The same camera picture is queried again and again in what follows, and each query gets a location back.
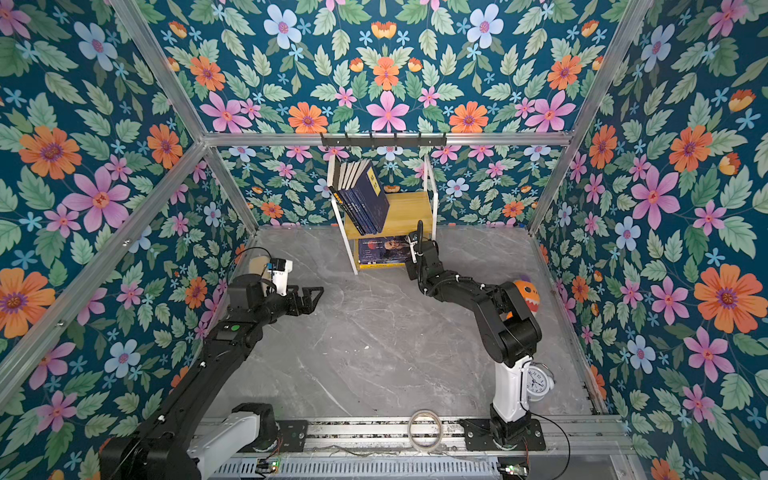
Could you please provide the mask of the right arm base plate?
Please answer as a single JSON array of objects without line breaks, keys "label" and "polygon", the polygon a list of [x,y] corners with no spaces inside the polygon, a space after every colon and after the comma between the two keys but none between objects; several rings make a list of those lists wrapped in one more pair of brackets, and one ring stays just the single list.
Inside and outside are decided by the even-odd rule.
[{"label": "right arm base plate", "polygon": [[507,424],[496,419],[460,419],[469,451],[533,451],[546,449],[538,420],[523,419],[521,424]]}]

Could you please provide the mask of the dark old man cover book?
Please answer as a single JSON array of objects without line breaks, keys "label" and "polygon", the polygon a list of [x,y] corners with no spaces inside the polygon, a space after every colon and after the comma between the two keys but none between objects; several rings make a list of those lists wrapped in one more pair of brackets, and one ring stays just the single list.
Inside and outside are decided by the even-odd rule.
[{"label": "dark old man cover book", "polygon": [[358,241],[361,265],[404,264],[411,258],[406,236],[377,237]]}]

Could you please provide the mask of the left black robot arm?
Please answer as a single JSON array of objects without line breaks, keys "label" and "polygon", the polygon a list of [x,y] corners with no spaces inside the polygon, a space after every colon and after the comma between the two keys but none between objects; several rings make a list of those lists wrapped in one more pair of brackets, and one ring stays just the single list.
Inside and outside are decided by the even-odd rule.
[{"label": "left black robot arm", "polygon": [[277,436],[272,408],[248,404],[216,430],[194,436],[221,388],[279,318],[312,314],[324,289],[276,285],[258,274],[236,277],[223,318],[205,339],[186,375],[129,436],[110,440],[99,455],[104,479],[207,479],[244,446]]}]

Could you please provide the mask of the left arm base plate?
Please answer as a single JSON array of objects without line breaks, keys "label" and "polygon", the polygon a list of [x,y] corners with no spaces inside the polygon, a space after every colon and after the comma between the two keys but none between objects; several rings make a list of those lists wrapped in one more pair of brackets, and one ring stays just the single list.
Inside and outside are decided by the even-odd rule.
[{"label": "left arm base plate", "polygon": [[266,429],[269,454],[299,453],[304,451],[309,422],[306,420],[279,420],[268,424]]}]

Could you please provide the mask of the navy book yellow label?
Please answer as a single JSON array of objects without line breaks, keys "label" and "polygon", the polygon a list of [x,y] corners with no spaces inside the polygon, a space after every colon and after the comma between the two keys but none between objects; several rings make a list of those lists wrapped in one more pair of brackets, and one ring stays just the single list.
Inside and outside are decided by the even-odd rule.
[{"label": "navy book yellow label", "polygon": [[349,207],[349,204],[348,204],[348,202],[347,202],[347,200],[346,200],[346,197],[345,197],[345,196],[344,196],[344,194],[343,194],[343,179],[344,179],[344,174],[343,174],[343,167],[344,167],[344,163],[343,163],[343,166],[341,167],[341,179],[340,179],[340,184],[339,184],[339,187],[338,187],[338,190],[339,190],[339,194],[340,194],[340,196],[342,197],[342,200],[343,200],[343,204],[342,204],[342,205],[340,205],[340,206],[341,206],[341,207],[342,207],[342,209],[344,210],[344,213],[345,213],[345,215],[346,215],[346,219],[347,219],[347,221],[348,221],[348,222],[349,222],[351,225],[354,225],[354,222],[353,222],[353,216],[352,216],[352,211],[351,211],[351,209],[350,209],[350,207]]}]

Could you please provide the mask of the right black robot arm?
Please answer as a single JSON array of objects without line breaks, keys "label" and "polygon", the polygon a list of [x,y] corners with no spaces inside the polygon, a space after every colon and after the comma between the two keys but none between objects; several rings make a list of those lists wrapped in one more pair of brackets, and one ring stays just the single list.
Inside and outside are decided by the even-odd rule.
[{"label": "right black robot arm", "polygon": [[532,419],[527,385],[542,340],[533,312],[513,282],[487,284],[446,269],[437,242],[425,237],[422,221],[408,234],[408,244],[411,258],[406,270],[419,291],[474,314],[482,345],[495,362],[489,432],[497,446],[514,446],[528,431]]}]

